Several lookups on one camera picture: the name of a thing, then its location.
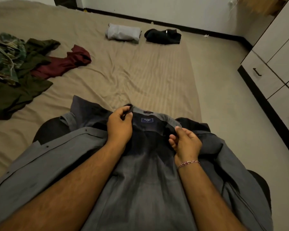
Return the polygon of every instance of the mattress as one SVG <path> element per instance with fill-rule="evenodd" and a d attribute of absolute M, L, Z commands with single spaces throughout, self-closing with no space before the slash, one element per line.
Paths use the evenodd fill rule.
<path fill-rule="evenodd" d="M 139 44 L 109 41 L 109 23 L 140 27 Z M 189 53 L 182 36 L 179 45 L 146 42 L 144 33 L 166 27 L 86 13 L 38 2 L 0 2 L 0 33 L 28 40 L 54 39 L 61 43 L 50 56 L 66 57 L 74 44 L 85 48 L 92 63 L 72 69 L 13 114 L 0 120 L 0 176 L 31 143 L 47 120 L 69 112 L 74 95 L 108 110 L 132 103 L 173 118 L 201 121 L 201 112 Z"/>

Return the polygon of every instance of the baseboard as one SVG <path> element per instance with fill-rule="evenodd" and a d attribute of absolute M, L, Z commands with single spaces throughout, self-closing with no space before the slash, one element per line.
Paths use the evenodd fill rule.
<path fill-rule="evenodd" d="M 281 137 L 281 139 L 284 141 L 285 145 L 289 149 L 289 130 L 283 123 L 283 121 L 280 119 L 278 114 L 275 112 L 273 107 L 270 105 L 270 103 L 267 101 L 267 99 L 264 97 L 262 92 L 259 90 L 257 85 L 254 83 L 254 81 L 251 79 L 251 77 L 248 75 L 246 70 L 243 68 L 243 66 L 240 66 L 238 69 L 239 74 L 253 93 L 254 97 L 258 101 L 259 105 L 273 124 L 274 128 L 276 129 L 277 133 Z"/>
<path fill-rule="evenodd" d="M 246 48 L 246 50 L 248 50 L 248 51 L 251 51 L 251 49 L 253 47 L 242 36 L 234 36 L 234 35 L 229 35 L 229 34 L 224 34 L 224 33 L 219 33 L 219 32 L 207 31 L 207 30 L 202 30 L 202 29 L 193 28 L 193 27 L 186 27 L 186 26 L 176 25 L 176 24 L 172 24 L 172 23 L 154 21 L 154 20 L 150 20 L 150 19 L 138 18 L 138 17 L 129 16 L 129 15 L 117 14 L 117 13 L 112 13 L 112 12 L 107 12 L 107 11 L 102 11 L 102 10 L 95 10 L 95 9 L 90 9 L 90 8 L 85 8 L 85 9 L 78 8 L 78 10 L 81 10 L 81 11 L 86 10 L 87 12 L 91 12 L 91 13 L 109 15 L 109 16 L 114 16 L 114 17 L 124 18 L 124 19 L 131 19 L 131 20 L 144 22 L 144 23 L 153 22 L 155 25 L 172 27 L 172 28 L 176 28 L 176 29 L 179 29 L 181 31 L 184 31 L 184 32 L 190 32 L 190 33 L 199 34 L 199 35 L 209 35 L 210 37 L 217 37 L 217 38 L 221 38 L 221 39 L 237 41 L 237 42 L 240 42 L 243 45 L 243 47 Z"/>

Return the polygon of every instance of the black handle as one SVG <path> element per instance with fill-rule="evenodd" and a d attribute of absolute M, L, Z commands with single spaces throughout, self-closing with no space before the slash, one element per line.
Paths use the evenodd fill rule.
<path fill-rule="evenodd" d="M 256 70 L 256 68 L 253 68 L 253 70 L 256 72 L 256 74 L 257 74 L 258 76 L 262 76 L 262 74 L 259 74 L 259 73 L 258 73 L 258 71 Z"/>

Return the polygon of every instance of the forearm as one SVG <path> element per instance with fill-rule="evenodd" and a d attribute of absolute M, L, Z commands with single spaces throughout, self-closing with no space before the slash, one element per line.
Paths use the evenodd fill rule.
<path fill-rule="evenodd" d="M 246 230 L 200 164 L 191 163 L 181 167 L 179 175 L 199 231 Z"/>
<path fill-rule="evenodd" d="M 124 147 L 106 143 L 75 170 L 0 224 L 0 230 L 79 230 Z"/>

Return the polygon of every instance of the hand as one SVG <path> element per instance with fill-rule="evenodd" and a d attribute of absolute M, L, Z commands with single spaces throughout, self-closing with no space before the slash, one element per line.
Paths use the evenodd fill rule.
<path fill-rule="evenodd" d="M 176 151 L 174 162 L 177 167 L 186 161 L 198 160 L 202 143 L 192 131 L 185 128 L 175 127 L 177 137 L 169 136 L 169 143 Z"/>
<path fill-rule="evenodd" d="M 125 116 L 125 120 L 122 121 L 121 116 L 124 112 L 127 112 L 130 106 L 124 106 L 114 111 L 108 118 L 107 132 L 108 140 L 107 143 L 114 144 L 115 146 L 122 147 L 125 149 L 127 142 L 131 139 L 133 132 L 131 126 L 131 120 L 133 113 L 130 112 Z"/>

